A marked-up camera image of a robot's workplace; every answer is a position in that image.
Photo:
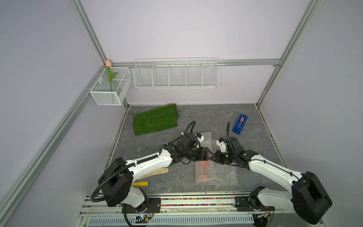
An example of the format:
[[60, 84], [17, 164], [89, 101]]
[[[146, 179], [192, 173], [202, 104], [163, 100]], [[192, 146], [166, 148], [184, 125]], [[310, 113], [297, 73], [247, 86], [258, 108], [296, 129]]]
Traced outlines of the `red plastic wine glass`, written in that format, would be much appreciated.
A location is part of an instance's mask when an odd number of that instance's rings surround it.
[[201, 173], [199, 175], [199, 180], [201, 182], [206, 182], [210, 179], [210, 175], [207, 173], [207, 168], [209, 166], [209, 161], [201, 161], [199, 163]]

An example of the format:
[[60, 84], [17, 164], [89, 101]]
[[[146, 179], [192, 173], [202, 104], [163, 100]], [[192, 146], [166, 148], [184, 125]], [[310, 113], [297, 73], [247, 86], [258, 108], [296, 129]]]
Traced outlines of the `clear bubble wrap sheet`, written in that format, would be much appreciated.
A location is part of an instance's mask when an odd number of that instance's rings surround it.
[[201, 185], [216, 185], [216, 186], [237, 186], [237, 171], [234, 166], [221, 165], [213, 161], [209, 161], [207, 173], [210, 179], [206, 182], [199, 180], [201, 173], [199, 162], [195, 163], [195, 182]]

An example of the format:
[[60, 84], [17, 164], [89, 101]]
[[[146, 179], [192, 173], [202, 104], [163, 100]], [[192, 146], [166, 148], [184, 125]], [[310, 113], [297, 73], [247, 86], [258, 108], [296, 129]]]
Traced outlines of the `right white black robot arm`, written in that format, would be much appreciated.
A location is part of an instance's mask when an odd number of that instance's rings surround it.
[[235, 137], [216, 141], [219, 149], [212, 161], [245, 168], [261, 174], [284, 190], [271, 190], [264, 186], [254, 189], [242, 206], [254, 211], [274, 207], [295, 212], [301, 219], [317, 224], [332, 206], [332, 200], [319, 178], [312, 172], [300, 173], [278, 165], [253, 150], [245, 150]]

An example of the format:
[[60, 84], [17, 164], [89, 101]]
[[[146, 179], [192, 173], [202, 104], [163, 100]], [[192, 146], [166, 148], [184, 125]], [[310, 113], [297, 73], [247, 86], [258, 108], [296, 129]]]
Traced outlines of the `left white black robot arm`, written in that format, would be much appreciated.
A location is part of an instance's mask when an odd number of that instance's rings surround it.
[[107, 206], [129, 205], [141, 213], [149, 207], [146, 193], [132, 186], [142, 176], [164, 167], [182, 162], [206, 161], [208, 148], [201, 146], [204, 136], [200, 133], [184, 133], [172, 142], [164, 144], [151, 155], [139, 159], [115, 159], [98, 179], [98, 186], [90, 196], [91, 202], [105, 201]]

